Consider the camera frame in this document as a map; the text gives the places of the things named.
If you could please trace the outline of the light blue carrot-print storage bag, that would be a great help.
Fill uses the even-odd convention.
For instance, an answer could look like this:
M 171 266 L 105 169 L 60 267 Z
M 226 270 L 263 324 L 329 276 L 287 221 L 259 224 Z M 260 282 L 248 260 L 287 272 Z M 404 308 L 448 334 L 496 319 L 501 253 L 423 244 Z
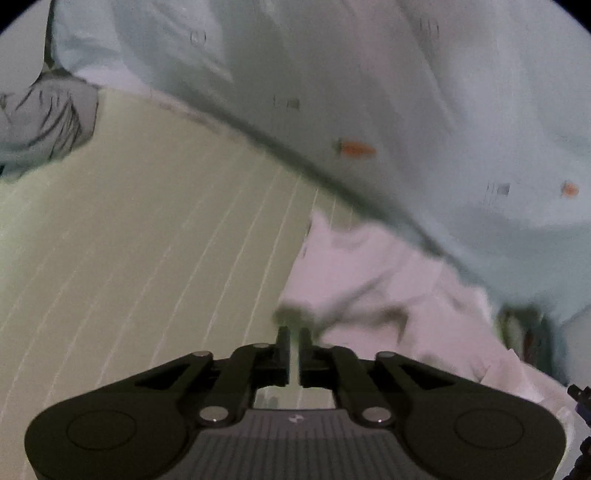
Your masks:
M 406 216 L 501 301 L 590 304 L 590 33 L 555 1 L 58 1 L 70 72 L 154 89 Z

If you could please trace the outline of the grey striped folded garment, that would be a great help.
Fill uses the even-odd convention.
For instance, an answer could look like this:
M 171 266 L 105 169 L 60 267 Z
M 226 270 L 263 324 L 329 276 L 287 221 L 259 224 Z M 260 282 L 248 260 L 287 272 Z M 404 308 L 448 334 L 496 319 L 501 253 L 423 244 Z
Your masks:
M 1 177 L 18 179 L 60 160 L 93 136 L 99 89 L 65 71 L 1 95 Z

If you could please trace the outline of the green grid cutting mat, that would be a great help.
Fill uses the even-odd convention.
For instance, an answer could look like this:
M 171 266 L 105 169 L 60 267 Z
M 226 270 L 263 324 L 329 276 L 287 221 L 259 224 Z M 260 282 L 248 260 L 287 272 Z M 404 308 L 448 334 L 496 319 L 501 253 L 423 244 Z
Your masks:
M 85 146 L 1 187 L 2 477 L 32 477 L 25 430 L 54 403 L 273 338 L 315 211 L 359 218 L 228 127 L 101 91 Z

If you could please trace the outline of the white cloth garment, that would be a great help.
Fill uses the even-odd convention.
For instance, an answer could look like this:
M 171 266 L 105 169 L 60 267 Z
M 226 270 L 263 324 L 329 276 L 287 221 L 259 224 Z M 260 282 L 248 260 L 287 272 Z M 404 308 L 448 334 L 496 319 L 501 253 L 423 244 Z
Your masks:
M 378 222 L 341 230 L 321 211 L 311 214 L 276 319 L 362 359 L 392 351 L 530 400 L 575 439 L 573 401 L 502 343 L 485 291 Z

